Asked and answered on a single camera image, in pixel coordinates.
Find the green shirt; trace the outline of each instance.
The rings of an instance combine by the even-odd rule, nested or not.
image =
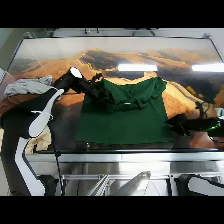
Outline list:
[[[151,78],[138,84],[116,85],[105,79],[96,83],[111,91],[114,104],[94,105],[85,96],[76,141],[103,144],[142,144],[172,141],[165,123],[162,92],[166,82]]]

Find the green object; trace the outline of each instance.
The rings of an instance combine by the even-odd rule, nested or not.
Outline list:
[[[161,78],[121,86],[103,79],[96,87],[110,90],[114,104],[97,106],[85,96],[76,141],[142,144],[173,140],[165,123],[162,92],[166,82]]]

